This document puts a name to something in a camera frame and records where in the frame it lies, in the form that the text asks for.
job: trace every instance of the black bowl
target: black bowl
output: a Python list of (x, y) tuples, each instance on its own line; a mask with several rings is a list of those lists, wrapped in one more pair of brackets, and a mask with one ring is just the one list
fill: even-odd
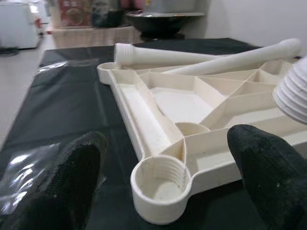
[(142, 36), (172, 36), (191, 18), (184, 15), (155, 16), (140, 11), (133, 11), (126, 14), (128, 21)]

